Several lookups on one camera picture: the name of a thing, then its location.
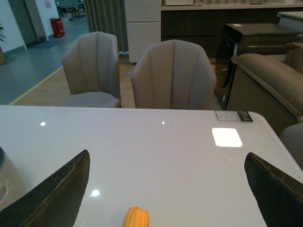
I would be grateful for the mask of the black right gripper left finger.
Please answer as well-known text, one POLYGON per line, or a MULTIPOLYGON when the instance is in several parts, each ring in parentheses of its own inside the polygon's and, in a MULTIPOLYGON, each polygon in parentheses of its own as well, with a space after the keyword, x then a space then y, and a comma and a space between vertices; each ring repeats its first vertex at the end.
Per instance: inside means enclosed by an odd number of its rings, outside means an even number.
POLYGON ((80 152, 0 212, 2 227, 72 227, 87 187, 90 156, 80 152))

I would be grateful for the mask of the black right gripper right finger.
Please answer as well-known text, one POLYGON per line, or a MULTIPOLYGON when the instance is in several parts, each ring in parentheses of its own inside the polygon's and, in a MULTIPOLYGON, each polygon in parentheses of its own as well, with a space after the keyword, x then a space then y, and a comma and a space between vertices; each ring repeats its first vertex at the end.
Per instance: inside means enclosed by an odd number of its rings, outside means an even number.
POLYGON ((250 152, 244 162, 250 189, 268 227, 303 225, 303 184, 250 152))

